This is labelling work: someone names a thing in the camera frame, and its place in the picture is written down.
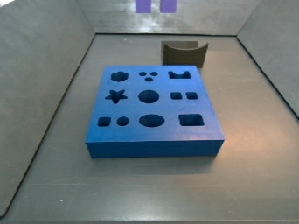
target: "oval hole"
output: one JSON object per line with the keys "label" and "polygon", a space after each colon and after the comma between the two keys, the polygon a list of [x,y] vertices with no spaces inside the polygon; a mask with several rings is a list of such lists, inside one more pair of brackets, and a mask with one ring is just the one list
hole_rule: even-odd
{"label": "oval hole", "polygon": [[165,124],[165,118],[161,115],[143,115],[139,122],[146,127],[155,128]]}

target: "circular hole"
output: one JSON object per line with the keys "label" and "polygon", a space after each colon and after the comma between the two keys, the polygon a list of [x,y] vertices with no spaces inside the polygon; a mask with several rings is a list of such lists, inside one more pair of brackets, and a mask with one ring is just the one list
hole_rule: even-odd
{"label": "circular hole", "polygon": [[154,90],[143,91],[138,96],[141,102],[154,103],[159,100],[159,94]]}
{"label": "circular hole", "polygon": [[154,78],[147,77],[147,78],[145,78],[145,80],[146,80],[146,81],[153,81],[153,80],[154,80]]}
{"label": "circular hole", "polygon": [[141,76],[146,76],[146,72],[139,73]]}
{"label": "circular hole", "polygon": [[122,116],[117,119],[117,124],[119,126],[127,126],[129,125],[129,118],[126,116]]}
{"label": "circular hole", "polygon": [[139,122],[146,127],[155,128],[165,124],[165,118],[161,115],[143,115]]}
{"label": "circular hole", "polygon": [[157,76],[157,75],[158,75],[158,72],[151,72],[151,75],[153,75],[153,76]]}

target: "dark gray arch block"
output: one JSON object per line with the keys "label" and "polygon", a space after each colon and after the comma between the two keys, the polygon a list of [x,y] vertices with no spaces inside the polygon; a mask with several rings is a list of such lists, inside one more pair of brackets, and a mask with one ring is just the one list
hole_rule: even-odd
{"label": "dark gray arch block", "polygon": [[163,41],[163,65],[193,65],[203,68],[210,44],[199,46],[198,41]]}
{"label": "dark gray arch block", "polygon": [[94,35],[75,0],[17,0],[0,8],[0,216]]}
{"label": "dark gray arch block", "polygon": [[266,0],[238,39],[299,116],[299,1]]}

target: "shape sorter board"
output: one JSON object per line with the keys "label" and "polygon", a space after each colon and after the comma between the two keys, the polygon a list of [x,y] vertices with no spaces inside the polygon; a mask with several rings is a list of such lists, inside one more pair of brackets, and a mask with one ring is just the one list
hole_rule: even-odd
{"label": "shape sorter board", "polygon": [[109,66],[90,119],[94,158],[214,156],[225,135],[197,66]]}

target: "hexagonal hole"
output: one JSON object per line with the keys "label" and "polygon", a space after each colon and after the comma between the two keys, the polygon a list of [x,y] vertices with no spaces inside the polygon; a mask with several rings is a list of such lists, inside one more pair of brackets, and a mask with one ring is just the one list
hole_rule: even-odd
{"label": "hexagonal hole", "polygon": [[118,72],[118,73],[113,73],[111,74],[111,80],[113,81],[126,81],[129,78],[129,73],[125,73],[125,72]]}

